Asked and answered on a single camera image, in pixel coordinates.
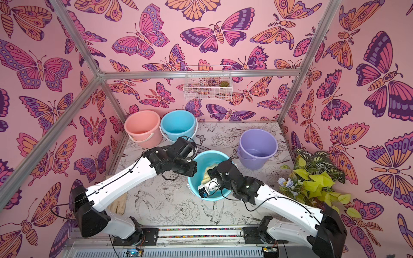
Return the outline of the blue bucket white handle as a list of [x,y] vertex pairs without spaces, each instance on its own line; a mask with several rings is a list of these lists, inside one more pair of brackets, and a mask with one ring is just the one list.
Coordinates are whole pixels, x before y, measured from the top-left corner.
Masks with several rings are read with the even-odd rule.
[[169,142],[177,141],[179,137],[193,138],[198,129],[195,116],[186,110],[175,110],[163,116],[159,130],[161,135]]

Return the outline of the yellow microfiber cloth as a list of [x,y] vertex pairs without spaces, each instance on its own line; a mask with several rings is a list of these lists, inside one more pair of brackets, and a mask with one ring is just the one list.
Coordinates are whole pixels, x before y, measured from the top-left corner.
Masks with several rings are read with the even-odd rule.
[[211,177],[210,177],[208,171],[214,169],[216,166],[217,166],[217,164],[212,164],[212,165],[208,166],[205,169],[205,173],[204,173],[203,180],[202,180],[201,184],[206,184],[207,182],[211,181]]

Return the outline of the purple plastic bucket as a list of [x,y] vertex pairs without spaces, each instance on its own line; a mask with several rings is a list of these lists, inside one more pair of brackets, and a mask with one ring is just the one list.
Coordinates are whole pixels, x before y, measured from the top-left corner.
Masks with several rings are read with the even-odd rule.
[[245,131],[239,140],[238,159],[250,170],[261,169],[278,151],[276,138],[267,131],[250,129]]

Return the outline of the pink plastic bucket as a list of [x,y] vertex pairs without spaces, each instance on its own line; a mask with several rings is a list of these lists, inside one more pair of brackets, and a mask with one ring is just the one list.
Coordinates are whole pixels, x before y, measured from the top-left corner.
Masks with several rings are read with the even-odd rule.
[[152,110],[143,110],[129,116],[124,129],[130,139],[141,148],[153,148],[162,141],[160,116]]

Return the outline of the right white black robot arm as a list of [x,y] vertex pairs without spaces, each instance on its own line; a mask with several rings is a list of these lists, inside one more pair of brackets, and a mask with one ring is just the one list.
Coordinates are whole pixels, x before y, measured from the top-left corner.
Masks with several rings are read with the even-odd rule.
[[230,159],[207,173],[213,188],[228,189],[237,200],[264,207],[289,220],[273,226],[265,223],[266,236],[307,246],[320,258],[342,257],[347,230],[333,208],[319,209],[289,198],[254,177],[244,176]]

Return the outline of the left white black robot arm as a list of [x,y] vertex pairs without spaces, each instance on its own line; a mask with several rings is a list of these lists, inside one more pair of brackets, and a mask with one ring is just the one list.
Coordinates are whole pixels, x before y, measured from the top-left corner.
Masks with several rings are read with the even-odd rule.
[[146,150],[132,165],[99,184],[72,189],[69,204],[81,236],[91,238],[104,233],[126,245],[141,244],[144,233],[137,220],[119,216],[109,211],[108,206],[137,185],[165,172],[194,176],[196,156],[197,144],[193,139],[179,137],[172,145]]

